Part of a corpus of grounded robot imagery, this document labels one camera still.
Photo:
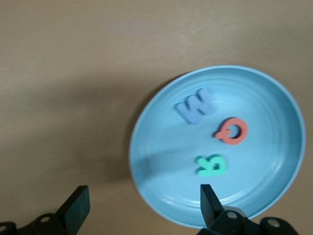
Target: blue letter w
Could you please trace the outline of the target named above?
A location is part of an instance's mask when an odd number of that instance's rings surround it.
[[[179,103],[175,109],[190,124],[198,124],[202,115],[212,115],[214,108],[211,102],[211,96],[206,88],[198,91],[197,95],[187,97],[185,103]]]

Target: plate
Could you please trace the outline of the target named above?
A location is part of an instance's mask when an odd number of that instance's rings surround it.
[[[251,219],[286,192],[304,150],[303,117],[286,88],[252,68],[213,66],[152,98],[134,127],[130,168],[151,208],[202,228],[201,184]]]

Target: letter w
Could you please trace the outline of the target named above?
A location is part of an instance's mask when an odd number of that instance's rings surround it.
[[[211,101],[209,91],[203,88],[198,91],[198,95],[189,96],[185,103],[177,104],[175,109],[188,123],[196,125],[201,121],[201,115],[212,115],[215,112]]]

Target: blue plate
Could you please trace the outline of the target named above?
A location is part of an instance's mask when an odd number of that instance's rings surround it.
[[[227,127],[230,118],[246,129]],[[300,109],[280,83],[251,68],[214,66],[181,76],[149,102],[134,128],[130,167],[156,212],[201,228],[200,184],[253,218],[286,192],[304,150]]]

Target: beige background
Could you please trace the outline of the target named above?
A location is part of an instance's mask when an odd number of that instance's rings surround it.
[[[0,1],[0,221],[23,226],[88,184],[80,235],[195,235],[150,209],[128,169],[134,122],[173,78],[218,64],[262,70],[302,109],[304,164],[278,216],[310,235],[313,1]]]

